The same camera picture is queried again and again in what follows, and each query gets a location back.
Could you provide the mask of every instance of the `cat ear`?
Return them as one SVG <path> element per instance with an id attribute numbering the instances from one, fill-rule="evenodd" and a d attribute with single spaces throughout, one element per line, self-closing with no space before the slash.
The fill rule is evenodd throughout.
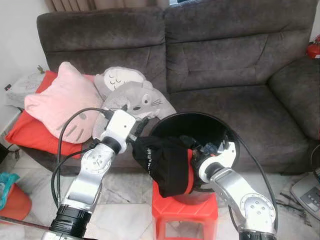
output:
<path id="1" fill-rule="evenodd" d="M 154 87 L 152 86 L 152 83 L 147 81 L 147 80 L 143 81 L 142 87 L 144 89 L 149 89 L 149 90 L 153 90 L 154 89 Z"/>

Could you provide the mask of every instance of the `sofa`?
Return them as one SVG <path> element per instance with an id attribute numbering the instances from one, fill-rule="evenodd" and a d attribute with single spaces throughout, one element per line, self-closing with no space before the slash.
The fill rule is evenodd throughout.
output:
<path id="1" fill-rule="evenodd" d="M 320 67 L 306 57 L 317 0 L 189 0 L 157 7 L 45 13 L 37 18 L 48 66 L 86 74 L 141 71 L 178 112 L 228 123 L 265 171 L 310 170 L 320 139 Z M 152 119 L 143 135 L 157 123 Z M 55 156 L 23 148 L 52 171 Z M 79 171 L 67 161 L 62 175 Z M 141 170 L 129 147 L 114 170 Z M 243 147 L 235 169 L 257 168 Z"/>

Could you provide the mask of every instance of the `red stool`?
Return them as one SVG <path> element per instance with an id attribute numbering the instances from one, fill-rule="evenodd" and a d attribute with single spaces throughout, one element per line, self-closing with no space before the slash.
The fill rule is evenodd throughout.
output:
<path id="1" fill-rule="evenodd" d="M 163 198 L 157 183 L 153 182 L 152 216 L 154 240 L 199 240 L 189 237 L 166 237 L 166 223 L 172 221 L 201 223 L 204 240 L 216 239 L 218 205 L 215 193 L 205 202 L 188 205 L 173 197 Z"/>

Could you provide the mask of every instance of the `orange container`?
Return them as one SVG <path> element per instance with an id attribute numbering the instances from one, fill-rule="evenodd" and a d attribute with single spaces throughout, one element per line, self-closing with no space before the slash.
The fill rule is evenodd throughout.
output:
<path id="1" fill-rule="evenodd" d="M 6 204 L 2 210 L 0 210 L 0 216 L 12 218 L 16 220 L 23 220 L 31 210 L 32 202 L 28 195 L 26 195 L 17 184 L 13 184 Z"/>

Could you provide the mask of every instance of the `red pillow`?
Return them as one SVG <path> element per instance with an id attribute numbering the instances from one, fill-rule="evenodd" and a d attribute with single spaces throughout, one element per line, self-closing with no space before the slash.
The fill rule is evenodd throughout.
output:
<path id="1" fill-rule="evenodd" d="M 56 77 L 57 73 L 46 71 L 43 81 L 36 90 L 36 93 L 38 94 L 46 90 Z M 12 144 L 39 149 L 52 154 L 58 153 L 58 138 L 53 136 L 41 121 L 29 115 L 25 110 L 5 139 Z M 82 144 L 73 144 L 63 141 L 61 145 L 61 154 L 67 156 L 74 152 L 81 151 L 81 149 Z M 73 156 L 73 158 L 79 159 L 80 156 L 81 155 L 78 154 Z"/>

